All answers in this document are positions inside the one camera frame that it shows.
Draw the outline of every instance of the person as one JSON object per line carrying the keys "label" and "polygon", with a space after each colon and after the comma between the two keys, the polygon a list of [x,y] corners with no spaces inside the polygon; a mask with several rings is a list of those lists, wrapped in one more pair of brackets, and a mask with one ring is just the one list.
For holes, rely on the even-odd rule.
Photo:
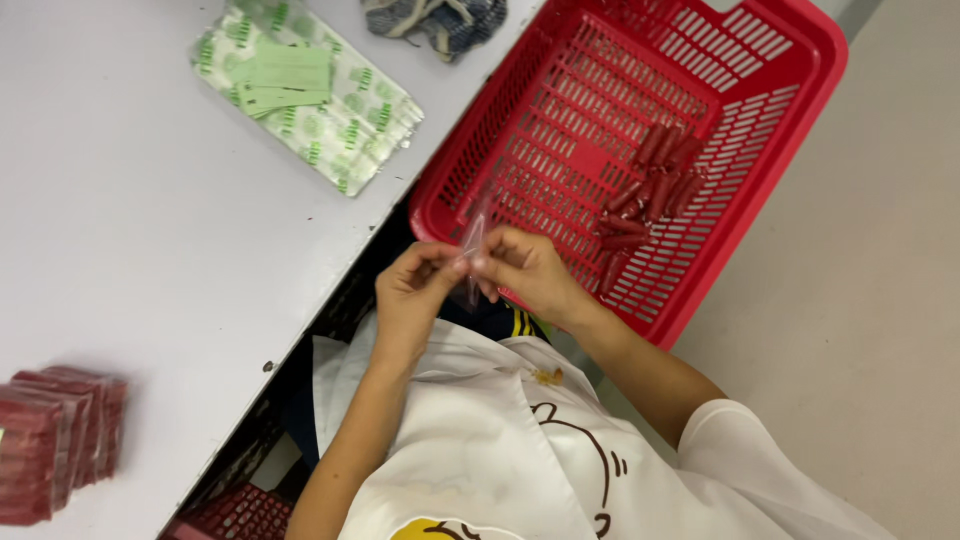
{"label": "person", "polygon": [[[746,406],[594,300],[549,238],[499,227],[485,241],[471,262],[414,244],[377,278],[369,364],[287,540],[892,538],[794,467]],[[612,418],[525,314],[513,320],[526,330],[498,340],[437,319],[467,273],[490,306],[506,306],[506,287],[570,332],[678,467]]]}

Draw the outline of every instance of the hand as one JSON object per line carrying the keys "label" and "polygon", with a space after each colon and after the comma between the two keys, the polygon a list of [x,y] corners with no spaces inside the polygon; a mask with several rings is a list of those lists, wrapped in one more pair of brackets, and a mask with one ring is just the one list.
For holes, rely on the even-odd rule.
{"label": "hand", "polygon": [[377,336],[371,363],[410,368],[426,351],[433,321],[469,264],[460,248],[417,242],[376,278]]}
{"label": "hand", "polygon": [[489,257],[473,261],[481,289],[496,302],[498,286],[514,291],[541,319],[568,328],[571,317],[596,304],[566,271],[564,262],[546,236],[500,226],[485,240]]}

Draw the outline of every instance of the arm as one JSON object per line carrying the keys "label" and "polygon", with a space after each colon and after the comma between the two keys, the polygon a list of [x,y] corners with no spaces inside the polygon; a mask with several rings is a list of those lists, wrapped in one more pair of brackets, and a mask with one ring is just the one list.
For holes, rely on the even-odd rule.
{"label": "arm", "polygon": [[500,227],[488,236],[490,256],[475,270],[491,300],[496,286],[520,296],[539,317],[577,339],[584,351],[673,448],[690,415],[725,398],[700,372],[637,335],[566,272],[549,238]]}
{"label": "arm", "polygon": [[334,540],[353,497],[396,436],[407,381],[440,305],[467,272],[453,246],[414,244],[376,280],[377,337],[370,367],[287,528],[286,540]]}

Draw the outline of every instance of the packaged red sausage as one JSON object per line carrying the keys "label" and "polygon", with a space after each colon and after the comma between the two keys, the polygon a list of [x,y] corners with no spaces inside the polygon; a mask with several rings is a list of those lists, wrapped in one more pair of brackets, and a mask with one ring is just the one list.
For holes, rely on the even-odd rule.
{"label": "packaged red sausage", "polygon": [[52,392],[34,387],[36,383],[25,380],[18,381],[10,387],[24,396],[38,398],[51,402],[63,403],[63,423],[60,431],[60,442],[66,447],[66,467],[58,469],[57,481],[54,483],[53,506],[54,511],[65,507],[70,501],[70,492],[77,477],[77,465],[80,462],[80,449],[86,434],[86,422],[90,407],[90,396],[77,396]]}
{"label": "packaged red sausage", "polygon": [[35,371],[20,371],[13,375],[11,384],[18,384],[22,380],[32,381],[33,387],[73,394],[77,396],[89,396],[90,406],[88,408],[86,433],[84,434],[84,443],[80,448],[80,458],[77,465],[77,475],[74,479],[74,487],[83,487],[97,481],[97,471],[106,468],[106,452],[101,451],[101,440],[103,431],[103,402],[104,387],[96,382],[88,380],[70,380],[64,379],[49,373],[39,373]]}
{"label": "packaged red sausage", "polygon": [[65,467],[63,403],[0,386],[0,525],[32,525],[54,511],[54,484]]}
{"label": "packaged red sausage", "polygon": [[96,382],[104,388],[102,443],[106,445],[104,468],[97,479],[113,478],[120,458],[120,441],[123,435],[123,411],[127,400],[127,382],[114,376],[86,371],[72,366],[52,366],[41,373],[56,375],[69,380]]}

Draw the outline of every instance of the white t-shirt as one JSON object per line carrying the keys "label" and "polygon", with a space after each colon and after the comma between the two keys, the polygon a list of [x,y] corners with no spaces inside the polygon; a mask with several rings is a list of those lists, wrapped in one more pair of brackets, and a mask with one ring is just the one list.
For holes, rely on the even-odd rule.
{"label": "white t-shirt", "polygon": [[[358,347],[372,343],[364,332],[375,326]],[[797,470],[737,402],[697,409],[678,464],[611,417],[546,342],[438,320],[396,441],[340,538],[892,538]]]}

